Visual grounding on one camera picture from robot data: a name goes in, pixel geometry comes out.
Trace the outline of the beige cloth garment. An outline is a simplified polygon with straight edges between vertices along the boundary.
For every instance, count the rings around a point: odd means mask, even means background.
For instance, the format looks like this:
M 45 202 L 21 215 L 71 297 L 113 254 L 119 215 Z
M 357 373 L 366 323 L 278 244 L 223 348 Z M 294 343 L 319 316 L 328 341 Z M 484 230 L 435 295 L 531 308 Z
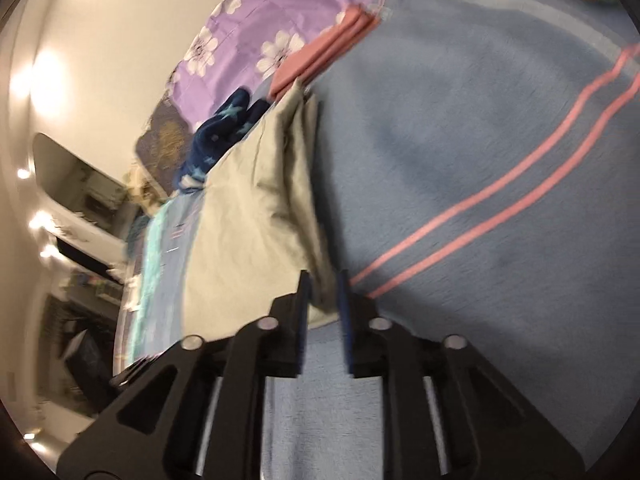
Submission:
M 217 340 L 311 276 L 308 325 L 337 318 L 335 271 L 314 209 L 318 101 L 300 84 L 213 166 L 182 286 L 183 335 Z

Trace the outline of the teal patterned bed sheet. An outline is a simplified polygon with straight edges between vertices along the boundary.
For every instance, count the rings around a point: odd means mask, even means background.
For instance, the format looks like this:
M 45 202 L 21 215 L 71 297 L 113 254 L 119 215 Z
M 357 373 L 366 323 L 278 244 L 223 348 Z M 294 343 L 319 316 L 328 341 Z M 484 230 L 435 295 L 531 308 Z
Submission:
M 163 232 L 169 205 L 169 202 L 164 203 L 146 225 L 138 310 L 131 322 L 129 332 L 127 358 L 130 364 L 142 356 L 145 325 L 148 322 L 153 296 L 162 276 Z

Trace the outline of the beige plush toy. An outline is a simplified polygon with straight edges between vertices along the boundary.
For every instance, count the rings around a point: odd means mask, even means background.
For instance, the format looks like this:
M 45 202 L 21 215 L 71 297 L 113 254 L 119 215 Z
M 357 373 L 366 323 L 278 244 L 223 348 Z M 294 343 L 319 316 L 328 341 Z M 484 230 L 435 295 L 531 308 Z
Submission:
M 136 162 L 125 174 L 124 182 L 130 200 L 140 206 L 149 217 L 155 216 L 160 207 L 168 200 L 166 193 Z

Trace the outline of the blue striped bed blanket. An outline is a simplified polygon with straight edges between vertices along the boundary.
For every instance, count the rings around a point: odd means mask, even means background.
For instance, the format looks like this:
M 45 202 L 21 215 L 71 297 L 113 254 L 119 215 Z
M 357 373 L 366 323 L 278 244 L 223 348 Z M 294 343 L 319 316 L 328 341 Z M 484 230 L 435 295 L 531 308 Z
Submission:
M 334 266 L 639 474 L 639 0 L 375 0 L 314 83 Z

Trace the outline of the dark tree-pattern pillow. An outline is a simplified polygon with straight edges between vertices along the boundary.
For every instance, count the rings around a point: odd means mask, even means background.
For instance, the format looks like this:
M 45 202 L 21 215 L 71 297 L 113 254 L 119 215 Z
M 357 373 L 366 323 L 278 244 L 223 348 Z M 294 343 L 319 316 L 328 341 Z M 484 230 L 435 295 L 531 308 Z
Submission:
M 193 130 L 168 96 L 157 103 L 134 152 L 159 196 L 174 190 L 174 179 L 189 154 Z

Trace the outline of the navy star-pattern garment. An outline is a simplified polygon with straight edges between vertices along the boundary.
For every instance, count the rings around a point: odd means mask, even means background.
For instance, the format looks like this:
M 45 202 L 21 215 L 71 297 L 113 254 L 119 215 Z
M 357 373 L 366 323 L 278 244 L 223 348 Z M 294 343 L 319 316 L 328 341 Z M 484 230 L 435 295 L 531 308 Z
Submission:
M 189 154 L 175 176 L 180 193 L 202 188 L 209 171 L 259 122 L 270 107 L 265 99 L 250 102 L 250 92 L 237 88 L 195 131 Z

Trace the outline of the purple floral pillow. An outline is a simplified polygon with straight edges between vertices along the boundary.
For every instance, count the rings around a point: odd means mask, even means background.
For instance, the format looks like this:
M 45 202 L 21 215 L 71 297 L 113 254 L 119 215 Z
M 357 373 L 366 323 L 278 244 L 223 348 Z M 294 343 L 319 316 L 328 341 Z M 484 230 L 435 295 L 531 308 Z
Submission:
M 375 0 L 222 0 L 170 76 L 167 95 L 198 128 L 236 88 L 254 91 L 284 59 Z

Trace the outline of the folded pink cloth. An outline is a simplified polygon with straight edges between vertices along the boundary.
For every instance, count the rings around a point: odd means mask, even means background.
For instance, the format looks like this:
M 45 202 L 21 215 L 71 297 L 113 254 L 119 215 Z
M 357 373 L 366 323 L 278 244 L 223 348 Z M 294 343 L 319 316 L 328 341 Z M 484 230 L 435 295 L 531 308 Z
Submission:
M 378 14 L 349 6 L 342 20 L 290 54 L 274 72 L 269 97 L 280 100 L 295 81 L 309 84 L 380 24 Z

